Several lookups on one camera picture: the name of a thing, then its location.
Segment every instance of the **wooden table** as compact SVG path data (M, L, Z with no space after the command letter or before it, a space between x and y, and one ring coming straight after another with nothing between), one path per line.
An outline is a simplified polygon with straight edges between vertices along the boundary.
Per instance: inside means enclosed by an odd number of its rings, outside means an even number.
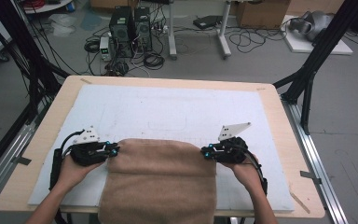
M291 213L277 213L277 217L323 217L324 207L319 194L309 178L300 176L300 171L308 171L296 136L290 126L276 89L270 84L240 83L221 81L199 81L135 77L68 77L60 92L57 94L48 113L37 129L34 138L23 154L24 158L32 160L26 166L19 164L7 181L0 194L0 211L34 211L35 206L28 205L34 185L40 173L42 164L54 144L57 134L65 118L76 100L83 85L118 85L165 87L183 89L212 89L230 91L256 91L259 93L268 124L271 129L275 147L286 175L290 194L293 197L295 211ZM63 212L97 213L97 207L65 206ZM241 211L216 210L216 216L251 217L253 214Z

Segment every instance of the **white mat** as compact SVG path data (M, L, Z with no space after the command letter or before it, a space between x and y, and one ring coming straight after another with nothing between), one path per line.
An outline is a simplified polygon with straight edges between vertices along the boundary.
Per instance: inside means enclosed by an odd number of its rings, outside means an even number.
M244 122L252 122L252 126L238 136L246 141L263 165L272 208L293 211L294 205L257 92L102 85L86 85L80 90L45 160L29 204L39 204L48 194L53 149L59 147L70 133L92 125L101 141L172 139L204 147L218 142L223 125ZM249 194L232 172L220 164L217 170L217 209L252 210ZM98 206L105 178L105 166L92 171L62 204Z
M294 18L295 16L285 16L283 19L283 23L289 21L290 19ZM287 46L290 50L294 53L311 53L313 51L312 43L304 36L301 35L298 31L290 31L288 26L286 25L286 32L287 35L284 40L287 43ZM331 54L344 54L344 55L352 55L353 51L348 47L342 40L339 40L336 47L333 49Z

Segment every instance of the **cardboard box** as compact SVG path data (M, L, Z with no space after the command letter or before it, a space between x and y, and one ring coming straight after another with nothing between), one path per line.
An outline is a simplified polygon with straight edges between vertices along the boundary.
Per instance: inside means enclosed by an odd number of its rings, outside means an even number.
M138 2L139 0L89 0L91 7L107 11L116 6L131 6L134 9L138 5Z
M324 13L337 13L344 0L292 0L287 15L302 16L307 11L320 10Z
M261 4L240 3L237 22L243 28L279 29L290 0L265 0Z

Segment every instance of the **gray floor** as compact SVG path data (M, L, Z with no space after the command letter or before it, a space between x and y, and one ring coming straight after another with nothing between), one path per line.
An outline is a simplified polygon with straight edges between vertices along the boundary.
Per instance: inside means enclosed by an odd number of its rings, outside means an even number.
M84 19L91 15L87 5L80 5L70 15L77 18L76 32L69 37L49 34L48 39L72 68L84 72L88 70L85 63L87 53L83 50L85 39L104 28L108 20L101 20L89 31L81 27ZM176 24L191 27L194 19L182 18ZM241 53L229 43L232 56L223 60L215 34L187 33L178 35L176 39L180 52L177 61L168 57L168 43L164 36L164 66L157 71L147 70L149 74L134 69L127 76L273 83L294 73L309 56L307 53L292 53L284 41L268 40L250 53ZM312 94L310 132L348 221L358 223L358 45L343 40L354 53L352 56L331 55L319 70ZM72 73L63 63L60 64ZM97 57L92 70L100 74L103 67L104 63ZM278 89L279 93L286 88ZM27 104L26 96L21 74L13 61L0 63L0 139ZM28 216L28 213L0 212L0 223L21 223ZM75 215L76 223L86 223L85 220L85 215ZM280 223L329 222L328 216L322 219L280 218Z

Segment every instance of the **brown cloth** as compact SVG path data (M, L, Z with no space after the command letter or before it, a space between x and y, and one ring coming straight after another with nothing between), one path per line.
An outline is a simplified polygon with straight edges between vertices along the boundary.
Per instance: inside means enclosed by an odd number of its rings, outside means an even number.
M199 148L171 140L118 144L100 202L103 224L213 223L216 166Z

